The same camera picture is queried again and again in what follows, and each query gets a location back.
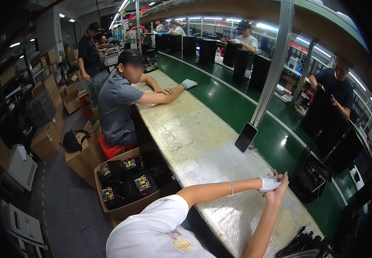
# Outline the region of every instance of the red stool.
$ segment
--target red stool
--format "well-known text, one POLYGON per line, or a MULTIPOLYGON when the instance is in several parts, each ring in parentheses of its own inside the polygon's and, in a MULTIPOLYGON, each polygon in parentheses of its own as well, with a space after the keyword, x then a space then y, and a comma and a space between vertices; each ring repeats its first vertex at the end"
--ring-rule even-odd
POLYGON ((134 149, 133 146, 126 146, 126 145, 110 145, 106 142, 106 138, 104 134, 99 136, 99 143, 101 148, 103 149, 104 154, 106 154, 107 159, 111 159, 114 156, 117 156, 126 150, 134 149))

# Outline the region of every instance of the red wire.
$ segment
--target red wire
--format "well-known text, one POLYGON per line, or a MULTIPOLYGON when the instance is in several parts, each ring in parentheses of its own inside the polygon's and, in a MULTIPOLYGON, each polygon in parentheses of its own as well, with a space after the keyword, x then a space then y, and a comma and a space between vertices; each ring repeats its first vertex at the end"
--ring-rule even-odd
MULTIPOLYGON (((144 38, 146 37, 146 28, 145 28, 144 26, 142 26, 142 25, 140 25, 139 27, 141 27, 141 28, 143 29, 144 33, 143 33, 143 39, 140 41, 140 44, 137 46, 137 49, 139 49, 139 47, 140 47, 140 46, 142 45, 142 43, 143 43, 144 38)), ((135 28, 137 28, 137 26, 135 26, 135 27, 129 29, 129 31, 126 33, 126 37, 127 37, 127 35, 129 34, 129 32, 130 32, 131 30, 135 29, 135 28)))

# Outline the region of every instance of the hand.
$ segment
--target hand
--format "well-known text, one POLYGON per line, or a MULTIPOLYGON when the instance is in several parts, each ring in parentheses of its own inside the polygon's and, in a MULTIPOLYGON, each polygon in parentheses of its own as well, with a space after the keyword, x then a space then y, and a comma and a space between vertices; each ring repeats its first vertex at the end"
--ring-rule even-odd
POLYGON ((331 95, 331 102, 332 102, 332 105, 333 105, 333 106, 339 106, 338 101, 334 98, 333 95, 331 95))
POLYGON ((90 75, 88 74, 83 74, 83 79, 85 79, 88 83, 90 82, 90 75))
POLYGON ((196 86, 198 83, 195 82, 195 81, 192 81, 192 80, 189 80, 189 79, 186 79, 184 80, 181 85, 183 85, 183 87, 186 89, 190 89, 192 88, 193 86, 196 86))
POLYGON ((158 89, 158 90, 155 90, 156 93, 163 93, 164 95, 171 95, 174 93, 174 90, 173 88, 166 88, 166 89, 158 89))
POLYGON ((278 174, 276 169, 273 170, 273 175, 277 177, 278 181, 281 182, 281 185, 276 188, 274 191, 266 192, 265 199, 266 202, 271 204, 280 205, 283 199, 283 196, 288 188, 289 179, 288 179, 288 172, 286 171, 285 174, 278 174))

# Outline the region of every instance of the water bottle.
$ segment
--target water bottle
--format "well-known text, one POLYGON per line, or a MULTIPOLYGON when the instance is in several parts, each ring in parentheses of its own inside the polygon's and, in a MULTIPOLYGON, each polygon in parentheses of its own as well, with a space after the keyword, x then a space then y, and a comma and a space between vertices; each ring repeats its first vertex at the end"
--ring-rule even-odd
POLYGON ((220 62, 220 48, 217 48, 216 53, 214 54, 214 60, 220 62))

